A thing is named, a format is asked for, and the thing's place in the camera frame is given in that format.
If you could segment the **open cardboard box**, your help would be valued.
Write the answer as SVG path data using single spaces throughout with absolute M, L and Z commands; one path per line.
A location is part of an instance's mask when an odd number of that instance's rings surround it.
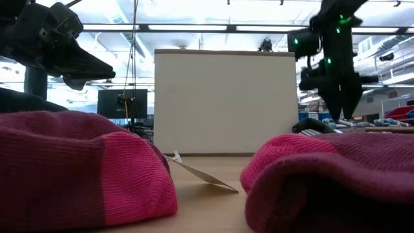
M 155 52 L 154 142 L 163 153 L 253 153 L 297 121 L 291 52 Z

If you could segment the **blue bin with white label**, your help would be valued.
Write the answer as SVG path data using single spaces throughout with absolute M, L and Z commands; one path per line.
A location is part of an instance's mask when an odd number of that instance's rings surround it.
M 299 113 L 299 120 L 304 118 L 313 118 L 315 120 L 322 121 L 323 119 L 331 119 L 332 116 L 328 112 L 300 112 Z

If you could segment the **long ceiling light fixture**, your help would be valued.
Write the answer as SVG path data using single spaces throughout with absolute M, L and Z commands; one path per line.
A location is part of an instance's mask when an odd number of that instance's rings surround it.
M 92 24 L 83 25 L 85 32 L 131 32 L 139 33 L 219 33 L 219 34 L 287 34 L 303 29 L 303 25 L 221 25 L 221 24 Z M 354 27 L 355 35 L 410 35 L 414 27 Z

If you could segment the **black Puma garment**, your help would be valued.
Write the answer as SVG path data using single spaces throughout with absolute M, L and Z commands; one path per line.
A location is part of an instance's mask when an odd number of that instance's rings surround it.
M 67 111 L 63 107 L 48 102 L 38 96 L 0 87 L 0 113 L 17 113 L 25 111 Z

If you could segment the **red storage bin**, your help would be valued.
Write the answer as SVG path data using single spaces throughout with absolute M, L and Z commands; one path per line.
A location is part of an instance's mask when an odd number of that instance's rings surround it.
M 414 118 L 414 105 L 398 107 L 384 115 L 384 118 L 392 118 L 394 120 L 409 120 Z

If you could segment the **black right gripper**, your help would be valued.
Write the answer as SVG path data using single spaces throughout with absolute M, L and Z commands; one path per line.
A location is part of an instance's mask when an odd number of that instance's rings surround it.
M 361 99 L 364 84 L 378 82 L 377 75 L 360 75 L 358 72 L 332 71 L 329 60 L 320 60 L 318 66 L 303 67 L 300 72 L 299 89 L 301 91 L 317 90 L 331 114 L 333 120 L 340 118 L 342 103 L 340 92 L 344 94 L 343 114 L 350 120 Z

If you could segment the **rolled grey blue cloth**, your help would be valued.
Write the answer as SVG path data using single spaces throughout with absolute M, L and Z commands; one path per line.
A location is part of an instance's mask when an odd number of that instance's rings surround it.
M 410 127 L 411 126 L 408 123 L 401 122 L 399 120 L 394 120 L 392 118 L 376 119 L 373 121 L 373 124 L 376 126 L 382 126 L 382 127 Z

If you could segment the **maroon and pink sock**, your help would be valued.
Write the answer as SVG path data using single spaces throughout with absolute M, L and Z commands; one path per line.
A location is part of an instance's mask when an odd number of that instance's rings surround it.
M 177 212 L 161 152 L 79 111 L 0 114 L 0 232 L 99 228 Z
M 255 233 L 414 233 L 414 135 L 275 137 L 242 171 Z

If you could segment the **black monitor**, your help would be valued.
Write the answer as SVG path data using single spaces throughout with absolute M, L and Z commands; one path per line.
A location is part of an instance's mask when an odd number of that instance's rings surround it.
M 147 89 L 100 90 L 97 113 L 109 119 L 147 118 Z

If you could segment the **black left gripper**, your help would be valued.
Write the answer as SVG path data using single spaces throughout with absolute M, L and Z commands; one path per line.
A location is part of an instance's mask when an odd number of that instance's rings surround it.
M 64 83 L 82 91 L 89 80 L 114 78 L 113 67 L 88 52 L 75 52 L 83 25 L 76 13 L 62 3 L 47 7 L 25 5 L 20 15 L 0 17 L 0 56 L 48 70 Z

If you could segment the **white paper tag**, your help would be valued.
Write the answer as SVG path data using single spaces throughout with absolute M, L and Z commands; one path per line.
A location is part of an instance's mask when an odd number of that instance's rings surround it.
M 168 157 L 167 155 L 163 155 L 163 157 L 168 161 L 168 162 L 174 162 L 175 164 L 181 166 L 182 168 L 184 168 L 185 170 L 187 170 L 188 172 L 192 173 L 194 176 L 198 177 L 199 179 L 201 179 L 202 181 L 208 183 L 208 184 L 213 184 L 213 185 L 217 185 L 217 186 L 223 186 L 226 187 L 236 193 L 238 193 L 239 191 L 230 186 L 229 184 L 224 183 L 223 181 L 219 180 L 218 178 L 202 172 L 201 170 L 198 170 L 194 167 L 188 166 L 187 164 L 184 164 L 182 162 L 181 156 L 178 153 L 178 151 L 174 151 L 173 152 L 174 156 L 173 157 Z

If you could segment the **black upright frame post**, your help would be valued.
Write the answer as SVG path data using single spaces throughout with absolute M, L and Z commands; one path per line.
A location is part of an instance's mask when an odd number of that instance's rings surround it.
M 24 92 L 33 94 L 44 100 L 47 99 L 48 78 L 47 73 L 38 67 L 26 67 Z

